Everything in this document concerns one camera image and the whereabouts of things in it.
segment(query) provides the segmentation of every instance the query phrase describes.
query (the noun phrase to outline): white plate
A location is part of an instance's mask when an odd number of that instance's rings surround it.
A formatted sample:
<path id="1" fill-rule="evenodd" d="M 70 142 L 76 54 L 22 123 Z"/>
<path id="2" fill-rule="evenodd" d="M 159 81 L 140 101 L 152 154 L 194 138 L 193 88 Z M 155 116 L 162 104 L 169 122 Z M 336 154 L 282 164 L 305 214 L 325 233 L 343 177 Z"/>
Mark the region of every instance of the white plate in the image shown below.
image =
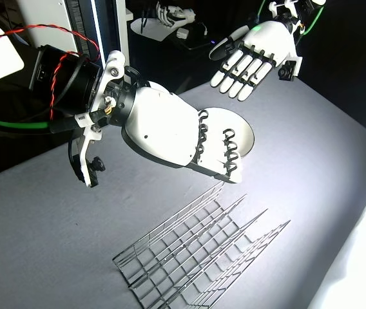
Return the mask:
<path id="1" fill-rule="evenodd" d="M 223 132 L 226 129 L 235 131 L 231 140 L 237 144 L 240 156 L 247 155 L 255 143 L 255 135 L 251 126 L 241 116 L 224 108 L 204 108 L 209 116 L 202 123 L 207 124 L 210 132 Z"/>

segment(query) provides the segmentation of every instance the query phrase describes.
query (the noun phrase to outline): black knob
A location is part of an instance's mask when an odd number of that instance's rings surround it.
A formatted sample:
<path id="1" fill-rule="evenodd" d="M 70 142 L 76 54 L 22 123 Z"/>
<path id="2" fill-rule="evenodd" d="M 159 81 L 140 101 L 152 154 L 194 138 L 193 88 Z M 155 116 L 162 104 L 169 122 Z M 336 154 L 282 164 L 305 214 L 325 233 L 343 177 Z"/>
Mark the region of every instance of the black knob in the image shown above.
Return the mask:
<path id="1" fill-rule="evenodd" d="M 100 172 L 103 172 L 106 170 L 106 167 L 104 166 L 103 161 L 98 156 L 94 157 L 93 162 L 91 163 L 91 168 L 94 171 L 100 171 Z"/>

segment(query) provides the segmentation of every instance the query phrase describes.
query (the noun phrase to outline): background robotic hand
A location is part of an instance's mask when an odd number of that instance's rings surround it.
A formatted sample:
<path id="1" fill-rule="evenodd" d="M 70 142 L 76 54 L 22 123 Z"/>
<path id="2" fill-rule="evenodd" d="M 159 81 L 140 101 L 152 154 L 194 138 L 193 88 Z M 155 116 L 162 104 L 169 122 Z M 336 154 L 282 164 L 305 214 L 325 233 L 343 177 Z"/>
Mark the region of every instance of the background robotic hand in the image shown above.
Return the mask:
<path id="1" fill-rule="evenodd" d="M 192 9 L 183 10 L 178 6 L 161 6 L 160 2 L 156 4 L 156 12 L 159 21 L 172 30 L 193 23 L 196 16 Z"/>
<path id="2" fill-rule="evenodd" d="M 218 43 L 211 50 L 210 59 L 218 60 L 234 53 L 222 63 L 210 85 L 219 87 L 219 91 L 228 93 L 230 98 L 244 101 L 275 67 L 282 65 L 278 71 L 281 80 L 293 80 L 298 76 L 302 57 L 296 54 L 294 34 L 296 31 L 300 35 L 304 33 L 303 19 L 308 19 L 325 1 L 302 1 L 298 10 L 296 3 L 299 0 L 271 2 L 269 10 L 274 20 L 258 24 L 251 30 L 243 26 Z"/>

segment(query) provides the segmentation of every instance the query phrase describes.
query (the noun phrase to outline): white robotic hand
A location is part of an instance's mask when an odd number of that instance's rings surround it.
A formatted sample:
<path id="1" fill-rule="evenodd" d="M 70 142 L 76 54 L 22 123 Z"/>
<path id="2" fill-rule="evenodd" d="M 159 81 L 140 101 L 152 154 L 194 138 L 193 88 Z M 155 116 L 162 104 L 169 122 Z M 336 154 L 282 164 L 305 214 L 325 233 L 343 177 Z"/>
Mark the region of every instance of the white robotic hand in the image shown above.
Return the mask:
<path id="1" fill-rule="evenodd" d="M 228 92 L 230 98 L 244 101 L 274 67 L 284 64 L 286 68 L 281 73 L 288 75 L 284 79 L 291 80 L 298 75 L 301 63 L 293 33 L 278 21 L 266 21 L 246 34 L 210 84 L 219 87 L 221 93 Z"/>
<path id="2" fill-rule="evenodd" d="M 196 16 L 192 9 L 183 10 L 178 6 L 161 6 L 160 2 L 156 4 L 156 11 L 159 21 L 172 30 L 193 23 Z"/>

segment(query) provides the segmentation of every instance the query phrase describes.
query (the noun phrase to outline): metal dish rack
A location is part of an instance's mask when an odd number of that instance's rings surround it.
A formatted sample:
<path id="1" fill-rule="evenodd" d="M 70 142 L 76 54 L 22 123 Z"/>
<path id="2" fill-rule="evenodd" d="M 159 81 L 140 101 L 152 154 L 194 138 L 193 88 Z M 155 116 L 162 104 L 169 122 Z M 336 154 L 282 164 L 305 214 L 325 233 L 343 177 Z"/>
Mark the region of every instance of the metal dish rack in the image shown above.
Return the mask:
<path id="1" fill-rule="evenodd" d="M 113 258 L 141 307 L 211 308 L 286 227 L 287 221 L 251 240 L 217 198 L 218 183 Z"/>

